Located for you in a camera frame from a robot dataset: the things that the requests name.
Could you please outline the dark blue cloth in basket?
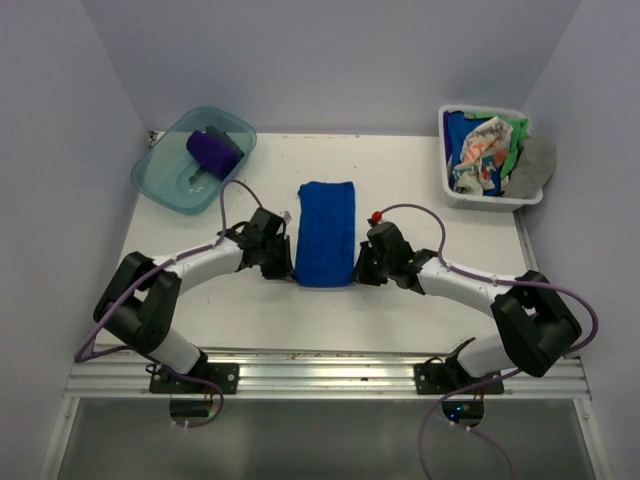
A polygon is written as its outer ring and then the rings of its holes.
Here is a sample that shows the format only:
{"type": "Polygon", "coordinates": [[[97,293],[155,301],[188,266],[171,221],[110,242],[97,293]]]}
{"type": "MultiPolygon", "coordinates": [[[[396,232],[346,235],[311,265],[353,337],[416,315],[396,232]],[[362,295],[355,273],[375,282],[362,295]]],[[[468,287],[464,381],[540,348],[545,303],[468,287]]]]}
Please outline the dark blue cloth in basket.
{"type": "Polygon", "coordinates": [[[477,122],[467,118],[462,111],[446,112],[444,120],[452,162],[459,163],[464,140],[476,128],[477,122]]]}

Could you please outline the green cloth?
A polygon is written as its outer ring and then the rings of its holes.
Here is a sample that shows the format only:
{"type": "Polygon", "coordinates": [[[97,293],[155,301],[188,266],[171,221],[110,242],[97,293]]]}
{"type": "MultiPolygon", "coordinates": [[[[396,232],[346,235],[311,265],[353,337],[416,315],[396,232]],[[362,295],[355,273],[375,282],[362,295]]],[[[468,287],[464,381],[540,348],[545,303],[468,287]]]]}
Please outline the green cloth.
{"type": "Polygon", "coordinates": [[[520,155],[520,143],[529,136],[526,118],[475,114],[479,124],[464,142],[465,161],[471,161],[474,189],[484,196],[498,196],[509,181],[520,155]]]}

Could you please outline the grey cloth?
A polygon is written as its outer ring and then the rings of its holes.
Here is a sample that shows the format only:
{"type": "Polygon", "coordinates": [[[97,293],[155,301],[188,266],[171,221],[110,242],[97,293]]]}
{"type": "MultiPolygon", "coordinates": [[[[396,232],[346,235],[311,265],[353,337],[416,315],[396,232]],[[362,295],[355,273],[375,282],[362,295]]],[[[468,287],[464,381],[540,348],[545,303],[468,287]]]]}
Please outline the grey cloth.
{"type": "Polygon", "coordinates": [[[514,199],[534,197],[554,174],[556,147],[530,136],[520,143],[520,156],[503,187],[503,196],[514,199]]]}

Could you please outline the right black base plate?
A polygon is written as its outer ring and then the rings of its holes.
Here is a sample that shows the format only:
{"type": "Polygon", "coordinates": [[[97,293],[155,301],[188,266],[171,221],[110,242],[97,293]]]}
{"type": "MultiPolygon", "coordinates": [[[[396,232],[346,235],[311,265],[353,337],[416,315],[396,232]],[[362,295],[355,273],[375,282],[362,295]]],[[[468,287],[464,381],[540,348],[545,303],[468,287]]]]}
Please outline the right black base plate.
{"type": "Polygon", "coordinates": [[[447,363],[439,357],[413,366],[413,379],[418,395],[444,395],[499,375],[499,372],[490,372],[482,377],[472,377],[456,362],[447,363]]]}

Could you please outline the rolled purple towel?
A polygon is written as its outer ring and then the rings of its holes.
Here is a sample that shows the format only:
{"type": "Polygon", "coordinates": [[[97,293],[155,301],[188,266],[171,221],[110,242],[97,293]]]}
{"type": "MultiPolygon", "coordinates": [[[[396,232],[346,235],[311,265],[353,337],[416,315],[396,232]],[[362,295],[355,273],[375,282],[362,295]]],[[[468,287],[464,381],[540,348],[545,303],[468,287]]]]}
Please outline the rolled purple towel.
{"type": "Polygon", "coordinates": [[[213,127],[194,131],[186,148],[202,169],[219,180],[225,180],[244,157],[244,151],[226,132],[213,127]]]}

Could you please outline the rolled dark grey towel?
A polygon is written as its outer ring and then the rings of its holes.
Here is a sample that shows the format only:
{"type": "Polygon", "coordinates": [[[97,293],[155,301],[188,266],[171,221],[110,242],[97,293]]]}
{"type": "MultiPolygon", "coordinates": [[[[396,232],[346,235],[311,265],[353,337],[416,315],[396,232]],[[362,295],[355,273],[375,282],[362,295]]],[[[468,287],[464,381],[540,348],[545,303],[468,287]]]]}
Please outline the rolled dark grey towel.
{"type": "Polygon", "coordinates": [[[210,154],[225,153],[233,154],[237,157],[244,155],[244,151],[226,132],[218,130],[213,126],[205,128],[202,134],[202,144],[204,151],[210,154]]]}

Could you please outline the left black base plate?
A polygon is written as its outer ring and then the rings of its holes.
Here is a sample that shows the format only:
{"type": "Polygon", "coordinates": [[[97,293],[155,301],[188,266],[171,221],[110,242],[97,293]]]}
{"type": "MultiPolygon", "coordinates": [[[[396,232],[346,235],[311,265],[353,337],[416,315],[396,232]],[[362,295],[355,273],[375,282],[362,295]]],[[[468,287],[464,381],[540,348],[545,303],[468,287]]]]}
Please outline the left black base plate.
{"type": "Polygon", "coordinates": [[[176,376],[165,367],[149,364],[149,391],[153,394],[204,394],[220,391],[235,394],[240,379],[237,363],[206,363],[195,366],[188,374],[176,376]]]}

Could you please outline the aluminium mounting rail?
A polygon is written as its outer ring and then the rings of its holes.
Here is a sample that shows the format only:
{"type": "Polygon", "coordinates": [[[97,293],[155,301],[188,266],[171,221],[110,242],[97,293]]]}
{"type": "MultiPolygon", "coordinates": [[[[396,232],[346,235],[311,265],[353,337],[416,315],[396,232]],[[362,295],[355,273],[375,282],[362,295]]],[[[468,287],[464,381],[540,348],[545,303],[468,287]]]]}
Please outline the aluminium mounting rail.
{"type": "MultiPolygon", "coordinates": [[[[239,367],[237,399],[393,399],[417,395],[413,367],[419,356],[336,352],[209,351],[213,363],[239,367]]],[[[143,398],[150,395],[147,362],[120,352],[76,364],[64,394],[76,398],[143,398]]],[[[582,363],[558,361],[542,378],[519,374],[503,382],[499,400],[591,397],[582,363]]]]}

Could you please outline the blue towel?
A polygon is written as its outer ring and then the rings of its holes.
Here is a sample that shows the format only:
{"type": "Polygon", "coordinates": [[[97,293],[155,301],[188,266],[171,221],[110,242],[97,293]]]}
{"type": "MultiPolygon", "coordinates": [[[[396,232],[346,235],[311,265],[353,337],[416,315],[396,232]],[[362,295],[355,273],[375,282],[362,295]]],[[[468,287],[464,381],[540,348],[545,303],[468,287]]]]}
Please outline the blue towel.
{"type": "Polygon", "coordinates": [[[298,197],[298,284],[307,288],[349,285],[355,260],[354,184],[312,181],[300,186],[298,197]]]}

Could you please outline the patterned white cloth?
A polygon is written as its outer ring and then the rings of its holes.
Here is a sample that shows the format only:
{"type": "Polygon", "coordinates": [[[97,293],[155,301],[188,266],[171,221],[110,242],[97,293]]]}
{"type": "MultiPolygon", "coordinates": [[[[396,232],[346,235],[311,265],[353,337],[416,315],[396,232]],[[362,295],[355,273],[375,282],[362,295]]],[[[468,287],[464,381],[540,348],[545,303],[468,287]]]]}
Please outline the patterned white cloth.
{"type": "Polygon", "coordinates": [[[494,116],[482,121],[452,146],[451,188],[472,196],[497,196],[502,187],[501,171],[509,157],[513,127],[494,116]]]}

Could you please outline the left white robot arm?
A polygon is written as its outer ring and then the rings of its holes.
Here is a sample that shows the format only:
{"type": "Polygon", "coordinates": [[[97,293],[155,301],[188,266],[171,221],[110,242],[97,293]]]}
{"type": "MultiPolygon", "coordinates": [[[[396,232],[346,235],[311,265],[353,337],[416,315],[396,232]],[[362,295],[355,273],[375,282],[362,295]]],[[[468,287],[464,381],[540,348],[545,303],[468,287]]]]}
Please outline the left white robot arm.
{"type": "Polygon", "coordinates": [[[173,327],[179,297],[223,275],[257,267],[267,280],[293,276],[287,212],[259,207],[251,219],[224,228],[208,243],[172,255],[124,257],[94,310],[94,321],[126,347],[173,370],[185,392],[208,379],[205,354],[173,327]]]}

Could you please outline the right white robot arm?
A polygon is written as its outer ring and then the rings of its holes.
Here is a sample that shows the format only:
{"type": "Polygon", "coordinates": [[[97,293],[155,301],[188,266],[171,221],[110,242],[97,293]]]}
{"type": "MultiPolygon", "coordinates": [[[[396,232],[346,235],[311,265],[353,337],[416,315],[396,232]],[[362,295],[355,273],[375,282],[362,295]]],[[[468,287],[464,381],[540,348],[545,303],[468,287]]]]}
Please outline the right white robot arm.
{"type": "Polygon", "coordinates": [[[494,335],[472,337],[443,359],[418,365],[416,375],[437,393],[468,392],[504,369],[542,377],[582,334],[582,328],[547,279],[529,270],[521,277],[467,275],[441,261],[437,252],[413,249],[398,227],[372,227],[351,275],[353,282],[399,288],[441,297],[492,318],[494,335]]]}

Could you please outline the white laundry basket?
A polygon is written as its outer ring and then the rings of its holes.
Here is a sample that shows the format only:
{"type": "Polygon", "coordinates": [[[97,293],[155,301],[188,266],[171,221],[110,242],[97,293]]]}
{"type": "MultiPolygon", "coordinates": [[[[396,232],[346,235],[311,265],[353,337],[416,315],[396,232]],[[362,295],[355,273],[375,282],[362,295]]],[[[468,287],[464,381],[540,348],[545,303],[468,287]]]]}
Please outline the white laundry basket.
{"type": "Polygon", "coordinates": [[[524,118],[525,115],[514,109],[500,108],[500,107],[488,107],[488,106],[476,106],[476,105],[464,105],[464,104],[445,104],[438,110],[438,129],[439,129],[439,148],[440,159],[438,160],[440,166],[440,177],[442,182],[442,188],[445,194],[446,204],[451,208],[468,209],[468,210],[481,210],[490,212],[514,212],[517,209],[524,206],[532,206],[539,204],[543,199],[543,190],[540,189],[532,197],[518,199],[518,198],[504,198],[495,196],[473,196],[461,193],[456,193],[449,186],[449,173],[450,173],[450,159],[451,155],[446,154],[446,142],[445,142],[445,125],[444,117],[446,114],[451,114],[456,111],[464,113],[492,113],[494,115],[505,115],[509,118],[524,118]]]}

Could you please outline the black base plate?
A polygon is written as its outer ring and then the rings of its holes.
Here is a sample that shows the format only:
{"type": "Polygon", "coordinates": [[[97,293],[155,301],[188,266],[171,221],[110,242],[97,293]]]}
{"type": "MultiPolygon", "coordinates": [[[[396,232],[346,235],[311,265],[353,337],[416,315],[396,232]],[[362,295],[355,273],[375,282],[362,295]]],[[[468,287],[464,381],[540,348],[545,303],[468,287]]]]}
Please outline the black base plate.
{"type": "Polygon", "coordinates": [[[439,357],[413,366],[413,379],[418,395],[444,395],[499,375],[499,372],[490,372],[482,377],[472,377],[456,362],[447,363],[439,357]]]}
{"type": "Polygon", "coordinates": [[[204,394],[220,391],[235,394],[240,379],[237,363],[206,363],[195,366],[188,374],[176,376],[165,367],[149,364],[149,391],[153,394],[204,394]]]}

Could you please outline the teal translucent plastic bin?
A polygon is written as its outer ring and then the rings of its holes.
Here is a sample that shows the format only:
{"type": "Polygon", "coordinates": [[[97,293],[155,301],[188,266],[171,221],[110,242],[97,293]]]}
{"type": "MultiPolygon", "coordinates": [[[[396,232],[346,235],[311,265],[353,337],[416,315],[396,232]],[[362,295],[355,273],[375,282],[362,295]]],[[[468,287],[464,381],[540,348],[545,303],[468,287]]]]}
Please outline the teal translucent plastic bin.
{"type": "Polygon", "coordinates": [[[257,144],[254,128],[214,107],[198,107],[184,114],[140,160],[131,172],[133,186],[144,196],[186,215],[206,210],[221,189],[247,162],[257,144]],[[225,180],[202,169],[186,148],[194,131],[213,126],[226,132],[244,151],[244,157],[225,180]]]}

